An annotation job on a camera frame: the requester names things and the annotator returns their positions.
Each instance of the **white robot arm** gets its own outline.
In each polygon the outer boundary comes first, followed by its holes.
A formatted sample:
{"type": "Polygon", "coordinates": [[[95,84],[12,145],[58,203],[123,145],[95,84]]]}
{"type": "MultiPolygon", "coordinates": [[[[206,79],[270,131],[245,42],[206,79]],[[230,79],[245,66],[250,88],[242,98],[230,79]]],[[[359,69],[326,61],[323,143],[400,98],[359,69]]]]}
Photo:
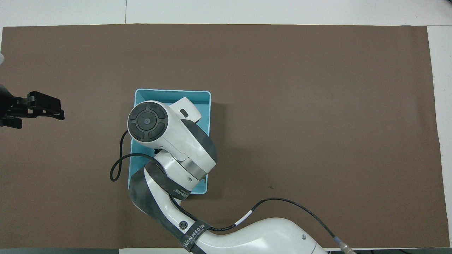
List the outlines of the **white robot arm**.
{"type": "MultiPolygon", "coordinates": [[[[196,125],[200,118],[187,98],[170,106],[145,101],[130,112],[127,126],[132,138],[144,146],[161,149],[130,179],[130,197],[136,207],[156,219],[194,254],[324,254],[314,239],[286,219],[269,218],[227,235],[216,235],[209,231],[210,225],[180,207],[217,164],[214,144],[196,125]]],[[[240,224],[251,213],[217,231],[240,224]]],[[[340,239],[335,241],[344,252],[354,253],[340,239]]]]}

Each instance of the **white floor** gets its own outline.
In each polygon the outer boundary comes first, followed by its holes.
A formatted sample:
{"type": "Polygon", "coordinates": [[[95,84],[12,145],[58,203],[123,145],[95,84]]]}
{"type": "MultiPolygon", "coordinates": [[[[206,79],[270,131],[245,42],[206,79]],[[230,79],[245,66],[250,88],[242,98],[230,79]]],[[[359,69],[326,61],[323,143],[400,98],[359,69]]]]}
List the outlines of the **white floor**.
{"type": "MultiPolygon", "coordinates": [[[[124,23],[428,26],[452,243],[452,3],[447,0],[0,0],[0,32],[8,26],[124,23]]],[[[142,251],[129,249],[121,253],[142,251]]],[[[161,253],[185,252],[164,249],[161,253]]]]}

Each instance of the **velcro strap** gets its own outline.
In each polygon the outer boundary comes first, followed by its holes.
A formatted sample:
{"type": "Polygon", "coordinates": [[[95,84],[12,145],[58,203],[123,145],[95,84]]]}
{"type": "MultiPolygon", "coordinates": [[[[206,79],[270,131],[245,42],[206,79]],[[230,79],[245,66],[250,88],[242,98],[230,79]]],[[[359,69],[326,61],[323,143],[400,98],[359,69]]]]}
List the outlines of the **velcro strap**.
{"type": "Polygon", "coordinates": [[[180,186],[163,173],[163,167],[157,160],[150,160],[144,168],[152,179],[169,195],[180,200],[185,200],[190,195],[191,191],[180,186]]]}
{"type": "Polygon", "coordinates": [[[193,225],[188,229],[187,233],[185,233],[185,235],[183,235],[180,239],[180,245],[188,252],[191,252],[196,240],[209,228],[211,228],[211,226],[206,222],[201,220],[195,221],[195,223],[193,223],[193,225]]]}

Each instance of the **blue tray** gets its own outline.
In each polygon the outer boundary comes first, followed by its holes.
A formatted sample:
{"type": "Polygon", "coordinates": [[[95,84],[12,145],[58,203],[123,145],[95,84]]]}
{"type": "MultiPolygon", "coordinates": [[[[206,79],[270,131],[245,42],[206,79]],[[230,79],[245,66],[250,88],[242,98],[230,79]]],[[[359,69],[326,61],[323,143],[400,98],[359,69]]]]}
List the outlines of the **blue tray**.
{"type": "MultiPolygon", "coordinates": [[[[163,102],[167,105],[171,105],[176,101],[187,97],[201,113],[201,120],[197,123],[198,126],[209,136],[210,132],[210,106],[211,95],[208,91],[182,91],[182,90],[157,90],[157,89],[137,89],[135,91],[135,104],[147,100],[156,100],[163,102]]],[[[144,153],[150,156],[154,156],[154,149],[140,145],[138,142],[132,139],[130,146],[130,153],[144,153]]],[[[148,160],[143,157],[134,156],[130,158],[129,165],[129,183],[130,177],[140,170],[148,160]]],[[[205,194],[207,192],[207,175],[206,179],[201,180],[198,185],[192,190],[192,194],[205,194]]]]}

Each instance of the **gray circular cap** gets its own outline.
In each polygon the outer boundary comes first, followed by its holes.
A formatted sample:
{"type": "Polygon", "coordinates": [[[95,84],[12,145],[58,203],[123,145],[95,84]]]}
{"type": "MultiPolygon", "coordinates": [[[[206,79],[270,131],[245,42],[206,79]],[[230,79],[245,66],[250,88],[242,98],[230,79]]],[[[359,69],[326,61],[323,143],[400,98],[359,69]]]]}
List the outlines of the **gray circular cap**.
{"type": "Polygon", "coordinates": [[[166,110],[155,102],[140,103],[132,109],[127,122],[132,137],[151,142],[163,135],[168,126],[166,110]]]}

